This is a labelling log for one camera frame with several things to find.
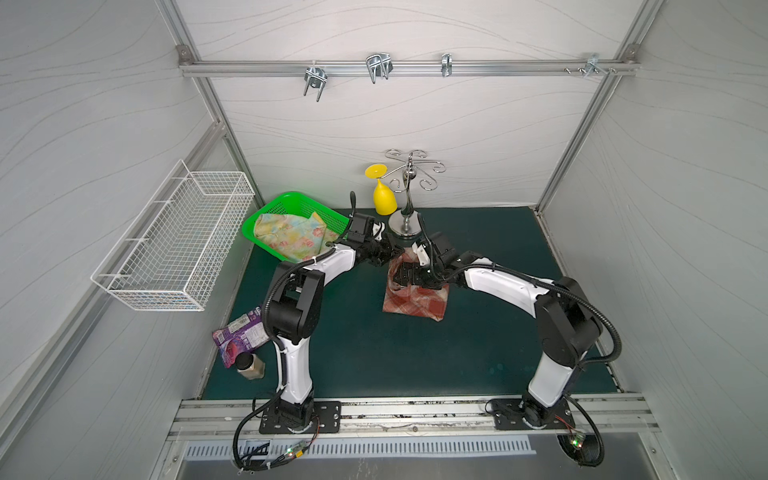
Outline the pastel floral skirt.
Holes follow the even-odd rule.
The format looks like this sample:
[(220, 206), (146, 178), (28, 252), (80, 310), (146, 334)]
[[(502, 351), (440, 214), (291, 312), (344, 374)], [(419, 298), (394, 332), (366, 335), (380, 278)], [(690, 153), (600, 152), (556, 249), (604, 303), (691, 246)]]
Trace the pastel floral skirt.
[(339, 234), (313, 212), (309, 217), (263, 214), (255, 222), (254, 236), (294, 263), (320, 255)]

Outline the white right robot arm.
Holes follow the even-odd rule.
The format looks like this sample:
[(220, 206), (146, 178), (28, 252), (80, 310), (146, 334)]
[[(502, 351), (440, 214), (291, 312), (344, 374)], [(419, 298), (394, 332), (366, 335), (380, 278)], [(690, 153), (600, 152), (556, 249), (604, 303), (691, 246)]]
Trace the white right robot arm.
[(395, 269), (394, 278), (407, 286), (463, 286), (503, 300), (536, 321), (542, 355), (519, 406), (536, 428), (549, 421), (603, 333), (596, 309), (583, 298), (578, 282), (569, 277), (540, 279), (468, 252), (441, 269), (436, 263), (407, 262)]

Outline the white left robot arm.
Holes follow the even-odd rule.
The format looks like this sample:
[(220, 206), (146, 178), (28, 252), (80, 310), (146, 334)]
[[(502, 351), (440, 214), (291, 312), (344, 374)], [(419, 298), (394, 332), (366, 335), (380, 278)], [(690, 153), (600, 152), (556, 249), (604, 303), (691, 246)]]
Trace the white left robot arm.
[(326, 285), (361, 263), (386, 265), (403, 252), (382, 235), (343, 240), (306, 260), (278, 265), (262, 302), (261, 320), (277, 355), (279, 412), (306, 423), (313, 410), (310, 337), (319, 324)]

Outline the red plaid skirt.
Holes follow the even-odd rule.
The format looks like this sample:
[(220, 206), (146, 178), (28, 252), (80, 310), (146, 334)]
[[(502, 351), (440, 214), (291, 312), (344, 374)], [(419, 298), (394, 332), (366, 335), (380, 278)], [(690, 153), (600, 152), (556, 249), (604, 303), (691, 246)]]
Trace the red plaid skirt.
[(406, 248), (399, 257), (390, 261), (382, 311), (442, 321), (448, 306), (450, 287), (446, 285), (435, 290), (400, 280), (398, 271), (412, 264), (420, 266), (411, 248)]

